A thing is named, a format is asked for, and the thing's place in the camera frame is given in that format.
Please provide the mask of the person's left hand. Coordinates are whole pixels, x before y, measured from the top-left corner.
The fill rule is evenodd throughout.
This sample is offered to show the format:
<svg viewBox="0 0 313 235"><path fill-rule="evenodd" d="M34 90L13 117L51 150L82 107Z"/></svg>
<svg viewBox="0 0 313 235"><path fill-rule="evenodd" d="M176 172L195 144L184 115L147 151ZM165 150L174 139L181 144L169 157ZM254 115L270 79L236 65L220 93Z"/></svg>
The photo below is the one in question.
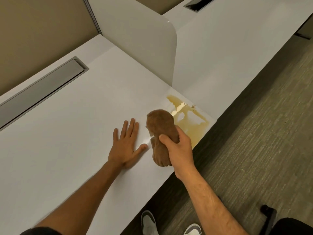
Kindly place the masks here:
<svg viewBox="0 0 313 235"><path fill-rule="evenodd" d="M119 141L113 143L108 155L108 163L116 168L129 169L133 167L140 157L134 157L134 151L137 149L136 142L139 132L139 123L135 120L134 138L127 138L127 129L130 122L124 121L119 135Z"/></svg>

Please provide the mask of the person's right hand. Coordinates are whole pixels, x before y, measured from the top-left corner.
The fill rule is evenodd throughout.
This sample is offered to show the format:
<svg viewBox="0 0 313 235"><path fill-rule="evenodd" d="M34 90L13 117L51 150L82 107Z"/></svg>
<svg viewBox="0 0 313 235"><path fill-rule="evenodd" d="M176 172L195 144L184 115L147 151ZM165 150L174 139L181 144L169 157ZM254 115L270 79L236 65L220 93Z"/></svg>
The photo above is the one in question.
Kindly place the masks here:
<svg viewBox="0 0 313 235"><path fill-rule="evenodd" d="M169 154L171 165L177 178L185 183L188 177L196 170L193 158L193 149L190 137L179 127L175 126L179 134L176 143L176 153Z"/></svg>

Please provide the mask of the brown cleaning cloth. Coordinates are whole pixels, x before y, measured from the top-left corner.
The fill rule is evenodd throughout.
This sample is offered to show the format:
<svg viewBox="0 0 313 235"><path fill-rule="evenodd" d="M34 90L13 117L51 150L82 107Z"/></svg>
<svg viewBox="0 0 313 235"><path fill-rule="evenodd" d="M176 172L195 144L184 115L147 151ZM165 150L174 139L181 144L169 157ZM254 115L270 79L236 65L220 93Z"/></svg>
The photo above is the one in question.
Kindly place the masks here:
<svg viewBox="0 0 313 235"><path fill-rule="evenodd" d="M174 143L179 143L174 117L166 110L153 110L147 114L146 128L151 136L154 162L161 167L171 166L168 149L160 142L159 135L167 135Z"/></svg>

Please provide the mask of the person's left forearm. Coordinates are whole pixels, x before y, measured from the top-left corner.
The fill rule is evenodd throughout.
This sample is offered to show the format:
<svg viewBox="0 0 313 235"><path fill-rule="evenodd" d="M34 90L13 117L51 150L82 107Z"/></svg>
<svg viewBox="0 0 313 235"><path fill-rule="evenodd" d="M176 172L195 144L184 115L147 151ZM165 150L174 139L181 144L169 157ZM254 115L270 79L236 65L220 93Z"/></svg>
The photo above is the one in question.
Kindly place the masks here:
<svg viewBox="0 0 313 235"><path fill-rule="evenodd" d="M101 201L123 166L123 162L108 160L35 228L50 228L61 235L86 235Z"/></svg>

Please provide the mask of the person's right forearm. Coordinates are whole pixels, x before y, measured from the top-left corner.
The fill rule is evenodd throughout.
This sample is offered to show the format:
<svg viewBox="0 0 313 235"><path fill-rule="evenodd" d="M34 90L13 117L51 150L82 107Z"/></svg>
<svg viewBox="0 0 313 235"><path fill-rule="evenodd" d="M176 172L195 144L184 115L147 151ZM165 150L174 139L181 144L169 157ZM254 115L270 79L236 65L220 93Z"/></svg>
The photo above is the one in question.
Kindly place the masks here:
<svg viewBox="0 0 313 235"><path fill-rule="evenodd" d="M206 235L249 235L194 166L174 168L184 184Z"/></svg>

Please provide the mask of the yellow liquid spill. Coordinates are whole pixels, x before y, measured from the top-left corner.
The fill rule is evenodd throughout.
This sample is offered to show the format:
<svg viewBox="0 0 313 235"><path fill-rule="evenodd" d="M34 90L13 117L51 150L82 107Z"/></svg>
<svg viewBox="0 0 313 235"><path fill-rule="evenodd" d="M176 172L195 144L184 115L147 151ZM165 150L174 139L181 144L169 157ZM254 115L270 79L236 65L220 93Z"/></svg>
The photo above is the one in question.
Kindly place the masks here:
<svg viewBox="0 0 313 235"><path fill-rule="evenodd" d="M167 99L173 105L170 113L174 117L174 124L190 137L192 149L195 148L208 132L214 120L202 113L197 107L191 108L193 104L188 104L177 96L168 95Z"/></svg>

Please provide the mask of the person's left white shoe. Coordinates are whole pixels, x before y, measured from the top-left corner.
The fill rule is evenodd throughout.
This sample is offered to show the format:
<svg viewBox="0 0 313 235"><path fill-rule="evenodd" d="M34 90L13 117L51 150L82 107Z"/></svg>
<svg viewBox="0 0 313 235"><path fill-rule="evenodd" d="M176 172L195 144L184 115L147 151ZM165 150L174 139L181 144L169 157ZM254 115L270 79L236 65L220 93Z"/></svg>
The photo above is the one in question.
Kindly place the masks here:
<svg viewBox="0 0 313 235"><path fill-rule="evenodd" d="M149 210L145 210L141 215L141 228L143 235L159 235L156 221Z"/></svg>

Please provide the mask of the person's white shoe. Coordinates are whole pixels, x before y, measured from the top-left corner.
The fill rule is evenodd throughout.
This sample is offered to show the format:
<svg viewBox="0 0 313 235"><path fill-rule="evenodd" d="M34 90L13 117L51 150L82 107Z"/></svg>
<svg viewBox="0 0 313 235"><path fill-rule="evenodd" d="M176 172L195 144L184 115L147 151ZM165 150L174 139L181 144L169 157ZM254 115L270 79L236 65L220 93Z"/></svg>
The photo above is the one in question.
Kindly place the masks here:
<svg viewBox="0 0 313 235"><path fill-rule="evenodd" d="M149 210L145 210L141 215L141 228L143 235L159 235L156 221Z"/></svg>
<svg viewBox="0 0 313 235"><path fill-rule="evenodd" d="M193 223L186 228L183 235L202 235L201 227L198 224Z"/></svg>

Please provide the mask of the person's right white shoe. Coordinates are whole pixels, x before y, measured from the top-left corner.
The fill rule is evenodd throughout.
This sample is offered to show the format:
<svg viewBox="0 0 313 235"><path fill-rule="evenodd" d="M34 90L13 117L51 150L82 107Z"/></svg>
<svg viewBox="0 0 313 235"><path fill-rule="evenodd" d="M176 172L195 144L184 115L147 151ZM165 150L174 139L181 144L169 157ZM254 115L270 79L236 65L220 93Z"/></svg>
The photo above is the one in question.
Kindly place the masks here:
<svg viewBox="0 0 313 235"><path fill-rule="evenodd" d="M201 227L198 224L193 223L186 228L183 235L202 235Z"/></svg>

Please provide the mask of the white desk divider panel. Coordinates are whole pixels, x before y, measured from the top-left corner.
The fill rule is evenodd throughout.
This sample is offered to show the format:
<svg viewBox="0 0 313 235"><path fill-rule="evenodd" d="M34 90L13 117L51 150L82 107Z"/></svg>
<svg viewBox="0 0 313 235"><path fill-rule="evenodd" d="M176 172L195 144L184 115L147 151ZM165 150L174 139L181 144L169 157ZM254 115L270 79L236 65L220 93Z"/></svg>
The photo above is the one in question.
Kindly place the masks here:
<svg viewBox="0 0 313 235"><path fill-rule="evenodd" d="M172 86L177 32L168 19L136 0L87 0L100 33Z"/></svg>

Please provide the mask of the person's black sleeve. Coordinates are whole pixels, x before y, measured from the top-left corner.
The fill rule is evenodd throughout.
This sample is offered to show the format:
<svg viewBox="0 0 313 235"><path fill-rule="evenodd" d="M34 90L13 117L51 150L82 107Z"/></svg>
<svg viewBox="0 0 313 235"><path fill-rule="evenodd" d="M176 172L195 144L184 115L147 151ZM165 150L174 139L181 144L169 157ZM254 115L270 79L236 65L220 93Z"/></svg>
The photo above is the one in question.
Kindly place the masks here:
<svg viewBox="0 0 313 235"><path fill-rule="evenodd" d="M62 234L49 227L33 227L23 231L19 235L62 235Z"/></svg>

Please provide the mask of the black chair base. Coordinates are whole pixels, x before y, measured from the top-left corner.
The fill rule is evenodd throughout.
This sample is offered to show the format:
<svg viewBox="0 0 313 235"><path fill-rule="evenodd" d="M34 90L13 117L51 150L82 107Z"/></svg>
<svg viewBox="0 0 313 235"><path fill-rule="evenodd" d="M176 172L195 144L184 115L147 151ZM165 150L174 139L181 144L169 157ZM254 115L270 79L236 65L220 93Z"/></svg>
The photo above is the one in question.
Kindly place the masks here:
<svg viewBox="0 0 313 235"><path fill-rule="evenodd" d="M260 212L266 216L266 220L259 235L269 235L274 226L277 210L267 205L262 205L260 207Z"/></svg>

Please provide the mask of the dark desk leg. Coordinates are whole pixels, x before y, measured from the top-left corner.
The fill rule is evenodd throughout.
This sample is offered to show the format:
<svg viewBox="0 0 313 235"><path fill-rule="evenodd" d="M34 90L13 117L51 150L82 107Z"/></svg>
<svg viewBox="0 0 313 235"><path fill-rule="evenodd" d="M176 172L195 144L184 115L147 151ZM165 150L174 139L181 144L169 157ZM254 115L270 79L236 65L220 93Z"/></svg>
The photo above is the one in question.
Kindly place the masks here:
<svg viewBox="0 0 313 235"><path fill-rule="evenodd" d="M313 39L313 13L298 28L298 30L294 33L294 36L307 39L307 40Z"/></svg>

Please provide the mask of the grey partition frame strip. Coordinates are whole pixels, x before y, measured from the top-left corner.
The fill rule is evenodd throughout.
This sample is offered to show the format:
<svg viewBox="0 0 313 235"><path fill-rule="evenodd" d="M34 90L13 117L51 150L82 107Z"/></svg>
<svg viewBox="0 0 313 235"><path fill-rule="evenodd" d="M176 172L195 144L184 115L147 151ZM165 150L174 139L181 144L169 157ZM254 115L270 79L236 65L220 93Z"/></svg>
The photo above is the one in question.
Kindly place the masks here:
<svg viewBox="0 0 313 235"><path fill-rule="evenodd" d="M101 29L100 29L100 27L99 27L99 25L97 23L96 17L94 15L93 11L92 11L92 8L91 8L91 5L90 5L89 1L88 0L83 0L83 1L84 1L84 4L85 4L85 6L86 6L86 8L88 10L88 13L89 13L90 17L92 18L92 21L93 21L93 23L94 23L98 33L100 35L102 35Z"/></svg>

